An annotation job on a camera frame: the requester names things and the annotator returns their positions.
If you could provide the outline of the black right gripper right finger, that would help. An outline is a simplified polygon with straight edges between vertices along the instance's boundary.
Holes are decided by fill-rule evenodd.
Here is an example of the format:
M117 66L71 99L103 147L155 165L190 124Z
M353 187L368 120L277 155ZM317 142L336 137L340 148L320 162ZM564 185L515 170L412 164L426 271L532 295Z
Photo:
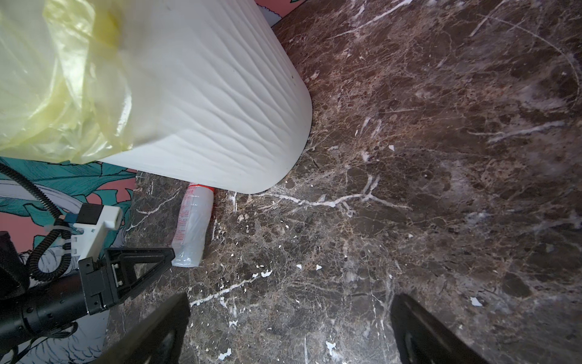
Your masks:
M402 363L487 364L407 294L397 294L393 298L390 321Z

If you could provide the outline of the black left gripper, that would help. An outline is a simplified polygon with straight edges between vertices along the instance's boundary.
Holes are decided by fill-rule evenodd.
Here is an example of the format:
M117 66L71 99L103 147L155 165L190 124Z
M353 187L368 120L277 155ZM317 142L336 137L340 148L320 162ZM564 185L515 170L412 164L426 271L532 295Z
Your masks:
M172 267L172 248L108 248L105 263L79 262L76 273L1 302L1 349L63 329L86 315L136 298Z

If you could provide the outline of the white opaque bottle red cap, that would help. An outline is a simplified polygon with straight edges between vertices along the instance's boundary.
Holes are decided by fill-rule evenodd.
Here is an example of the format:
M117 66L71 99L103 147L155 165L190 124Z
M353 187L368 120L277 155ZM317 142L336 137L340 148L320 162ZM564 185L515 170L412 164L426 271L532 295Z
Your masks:
M190 184L186 189L171 243L175 254L172 260L173 266L194 268L198 267L202 261L214 196L213 187Z

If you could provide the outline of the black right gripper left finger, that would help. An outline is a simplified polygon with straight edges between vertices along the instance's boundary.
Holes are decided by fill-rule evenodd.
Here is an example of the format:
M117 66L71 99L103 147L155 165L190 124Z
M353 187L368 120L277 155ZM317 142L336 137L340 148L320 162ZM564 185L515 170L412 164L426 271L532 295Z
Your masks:
M189 317L188 296L175 294L94 362L178 363Z

